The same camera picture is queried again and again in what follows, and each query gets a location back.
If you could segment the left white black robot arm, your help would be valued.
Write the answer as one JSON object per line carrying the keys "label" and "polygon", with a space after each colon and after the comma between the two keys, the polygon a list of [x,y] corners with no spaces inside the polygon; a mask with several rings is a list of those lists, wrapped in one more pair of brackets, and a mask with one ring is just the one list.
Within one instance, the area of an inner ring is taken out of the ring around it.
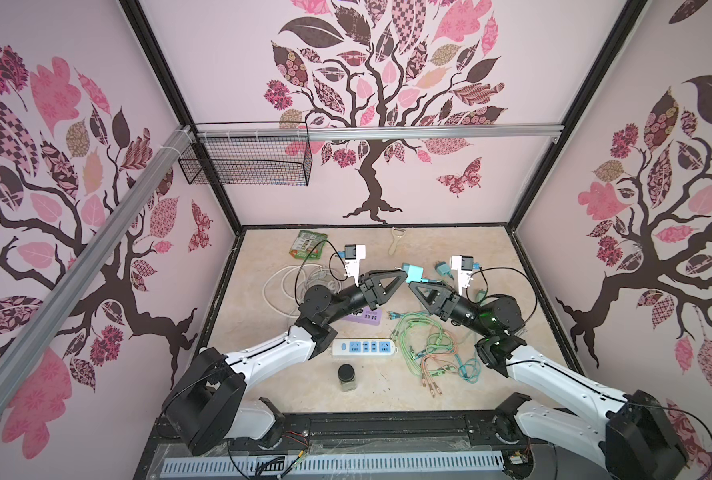
{"label": "left white black robot arm", "polygon": [[163,401],[163,416],[193,456],[230,439],[276,446],[285,431],[284,414],[269,399],[246,400],[245,394],[323,353],[337,336],[334,322],[386,304],[406,279],[401,269],[379,270],[338,292],[312,286],[299,302],[296,321],[278,336],[231,353],[214,347],[201,350]]}

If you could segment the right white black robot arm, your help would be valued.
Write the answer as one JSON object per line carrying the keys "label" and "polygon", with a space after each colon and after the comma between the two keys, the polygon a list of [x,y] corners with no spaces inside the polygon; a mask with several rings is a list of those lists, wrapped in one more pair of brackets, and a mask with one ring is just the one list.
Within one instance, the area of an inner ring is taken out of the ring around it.
{"label": "right white black robot arm", "polygon": [[687,466],[664,405],[642,390],[592,381],[528,345],[518,334],[525,321],[513,297],[477,304],[446,284],[412,282],[409,289],[430,315],[479,335],[475,350],[485,367],[560,404],[552,409],[511,395],[500,410],[519,433],[579,455],[615,479],[675,479]]}

